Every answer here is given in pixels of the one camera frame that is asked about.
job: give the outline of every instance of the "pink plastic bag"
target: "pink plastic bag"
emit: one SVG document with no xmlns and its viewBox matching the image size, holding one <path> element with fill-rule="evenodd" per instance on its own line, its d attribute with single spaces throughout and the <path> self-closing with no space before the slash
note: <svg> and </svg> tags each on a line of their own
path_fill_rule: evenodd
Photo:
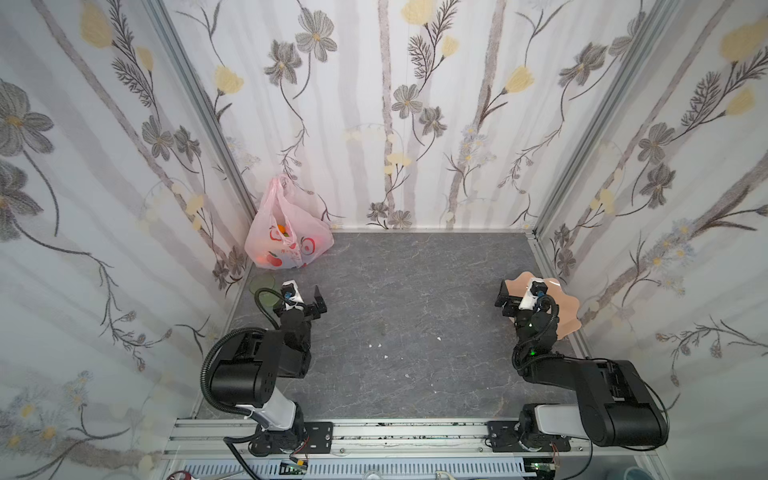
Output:
<svg viewBox="0 0 768 480">
<path fill-rule="evenodd" d="M 270 181 L 245 240 L 256 266 L 271 270 L 305 266 L 333 245 L 327 225 L 286 200 L 281 177 Z"/>
</svg>

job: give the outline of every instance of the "gray table surface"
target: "gray table surface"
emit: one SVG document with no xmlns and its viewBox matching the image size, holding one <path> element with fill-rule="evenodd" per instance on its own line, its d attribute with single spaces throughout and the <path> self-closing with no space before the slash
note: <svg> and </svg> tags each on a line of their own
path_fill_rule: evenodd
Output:
<svg viewBox="0 0 768 480">
<path fill-rule="evenodd" d="M 267 271 L 318 285 L 328 313 L 312 327 L 304 379 L 278 379 L 308 419 L 517 416 L 525 403 L 575 402 L 572 392 L 526 383 L 510 363 L 510 320 L 493 306 L 503 279 L 539 274 L 521 233 L 335 233 L 300 270 Z M 243 293 L 232 328 L 271 328 Z M 555 349 L 573 354 L 563 340 Z M 204 401 L 199 419 L 235 418 Z"/>
</svg>

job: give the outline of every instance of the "orange wavy-edged mat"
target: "orange wavy-edged mat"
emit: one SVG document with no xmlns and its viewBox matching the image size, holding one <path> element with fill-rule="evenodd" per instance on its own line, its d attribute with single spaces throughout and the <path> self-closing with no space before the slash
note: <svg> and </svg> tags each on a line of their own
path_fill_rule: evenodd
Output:
<svg viewBox="0 0 768 480">
<path fill-rule="evenodd" d="M 514 280 L 505 280 L 507 291 L 510 295 L 523 296 L 528 281 L 535 275 L 531 272 L 523 272 Z M 581 328 L 581 322 L 576 315 L 578 313 L 579 301 L 575 296 L 566 295 L 560 287 L 560 281 L 555 278 L 545 278 L 547 284 L 547 294 L 554 298 L 554 301 L 560 306 L 560 322 L 558 323 L 558 340 L 562 340 L 569 333 L 573 333 Z"/>
</svg>

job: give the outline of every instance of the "scissors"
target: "scissors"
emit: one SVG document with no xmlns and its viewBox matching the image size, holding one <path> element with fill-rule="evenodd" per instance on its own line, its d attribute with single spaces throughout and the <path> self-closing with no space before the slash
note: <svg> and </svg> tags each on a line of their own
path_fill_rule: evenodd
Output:
<svg viewBox="0 0 768 480">
<path fill-rule="evenodd" d="M 208 475 L 207 477 L 197 478 L 197 477 L 193 477 L 192 474 L 187 472 L 186 470 L 178 470 L 168 475 L 168 477 L 165 480 L 227 480 L 227 478 L 232 478 L 235 475 L 239 475 L 243 472 L 245 472 L 245 470 L 240 470 L 239 472 L 225 473 L 223 475 Z"/>
</svg>

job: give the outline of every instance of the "black mounting plate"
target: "black mounting plate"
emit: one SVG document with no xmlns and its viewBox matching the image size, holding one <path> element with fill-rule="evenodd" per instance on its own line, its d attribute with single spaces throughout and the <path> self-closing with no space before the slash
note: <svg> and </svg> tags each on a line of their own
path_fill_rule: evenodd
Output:
<svg viewBox="0 0 768 480">
<path fill-rule="evenodd" d="M 301 449 L 301 453 L 331 453 L 331 443 L 333 442 L 333 423 L 332 422 L 305 422 L 307 444 Z M 279 435 L 280 432 L 271 432 L 272 435 Z M 277 445 L 279 442 L 271 442 L 267 435 L 254 440 L 248 445 L 248 450 L 254 456 L 266 456 L 270 453 L 285 453 Z"/>
<path fill-rule="evenodd" d="M 522 448 L 518 443 L 518 432 L 515 430 L 517 422 L 491 421 L 488 425 L 488 440 L 494 453 L 502 452 L 530 452 Z M 571 451 L 571 443 L 568 438 L 560 435 L 547 435 L 544 433 L 531 434 L 528 437 L 531 447 L 541 448 L 538 452 L 553 452 L 552 444 L 559 452 Z"/>
</svg>

